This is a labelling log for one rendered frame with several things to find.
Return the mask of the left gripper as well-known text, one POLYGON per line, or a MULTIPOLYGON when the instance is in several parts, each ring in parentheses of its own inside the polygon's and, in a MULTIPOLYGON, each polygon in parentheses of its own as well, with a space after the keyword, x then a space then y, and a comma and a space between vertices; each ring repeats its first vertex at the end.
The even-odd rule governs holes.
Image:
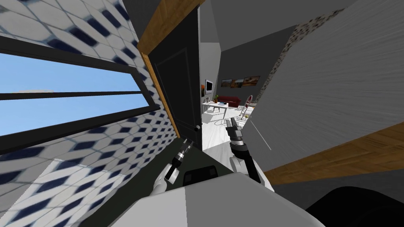
POLYGON ((181 146, 181 154, 184 156, 193 146, 193 141, 191 140, 184 140, 182 146, 181 146))

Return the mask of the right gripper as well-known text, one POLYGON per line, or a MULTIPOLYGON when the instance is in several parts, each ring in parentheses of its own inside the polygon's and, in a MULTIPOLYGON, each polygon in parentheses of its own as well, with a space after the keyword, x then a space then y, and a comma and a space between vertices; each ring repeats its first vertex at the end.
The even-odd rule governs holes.
POLYGON ((231 143, 243 143, 241 127, 237 125, 235 118, 232 117, 231 120, 226 119, 226 125, 231 143))

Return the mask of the white table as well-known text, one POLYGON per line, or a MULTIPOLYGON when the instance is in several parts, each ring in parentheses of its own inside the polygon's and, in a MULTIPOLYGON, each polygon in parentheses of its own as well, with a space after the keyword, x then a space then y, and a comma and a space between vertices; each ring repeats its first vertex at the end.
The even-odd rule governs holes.
POLYGON ((214 109, 215 108, 224 109, 224 114, 223 114, 223 119, 224 119, 226 116, 226 112, 229 108, 229 103, 228 102, 219 102, 219 101, 214 102, 212 100, 209 100, 209 97, 206 97, 202 103, 201 114, 206 112, 209 107, 213 107, 214 109))

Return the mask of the red sofa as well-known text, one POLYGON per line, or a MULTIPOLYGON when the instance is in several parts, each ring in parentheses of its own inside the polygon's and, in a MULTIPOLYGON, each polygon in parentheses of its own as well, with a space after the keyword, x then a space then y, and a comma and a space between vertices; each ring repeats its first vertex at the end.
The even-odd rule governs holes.
POLYGON ((238 108, 239 103, 241 100, 238 97, 230 97, 230 96, 218 96, 219 102, 226 102, 228 103, 229 107, 238 108))

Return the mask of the landscape picture triptych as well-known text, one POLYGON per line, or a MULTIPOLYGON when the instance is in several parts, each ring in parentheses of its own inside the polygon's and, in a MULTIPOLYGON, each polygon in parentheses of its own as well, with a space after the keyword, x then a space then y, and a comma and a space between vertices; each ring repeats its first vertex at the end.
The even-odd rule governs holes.
POLYGON ((221 80, 221 87, 241 88, 243 86, 255 86, 259 79, 259 76, 249 76, 243 79, 225 79, 221 80))

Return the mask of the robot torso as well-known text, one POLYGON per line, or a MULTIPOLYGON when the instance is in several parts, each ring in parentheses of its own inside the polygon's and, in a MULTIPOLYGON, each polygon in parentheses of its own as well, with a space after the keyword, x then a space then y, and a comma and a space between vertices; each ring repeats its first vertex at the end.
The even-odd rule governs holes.
POLYGON ((164 168, 152 193, 109 227, 325 227, 317 218, 242 173, 166 191, 164 168))

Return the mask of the black door leaf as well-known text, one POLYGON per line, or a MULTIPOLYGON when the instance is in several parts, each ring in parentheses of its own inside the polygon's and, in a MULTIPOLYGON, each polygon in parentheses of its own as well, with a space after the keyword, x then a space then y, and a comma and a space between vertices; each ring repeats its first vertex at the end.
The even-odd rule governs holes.
POLYGON ((195 7, 148 57, 180 136, 201 150, 198 9, 195 7))

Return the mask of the black framed window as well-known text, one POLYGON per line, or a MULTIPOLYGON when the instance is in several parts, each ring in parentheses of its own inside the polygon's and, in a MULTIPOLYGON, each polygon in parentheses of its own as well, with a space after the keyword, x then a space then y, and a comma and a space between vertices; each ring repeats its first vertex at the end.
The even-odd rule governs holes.
POLYGON ((4 36, 0 36, 0 53, 103 69, 107 71, 129 73, 140 88, 139 91, 1 93, 0 100, 142 94, 148 103, 148 106, 146 107, 0 136, 0 155, 26 149, 34 145, 60 139, 62 137, 91 130, 103 125, 116 123, 120 120, 137 117, 142 114, 149 114, 150 112, 155 112, 161 109, 161 107, 154 102, 154 99, 150 95, 141 75, 135 67, 104 61, 90 56, 74 54, 72 52, 66 52, 4 36))

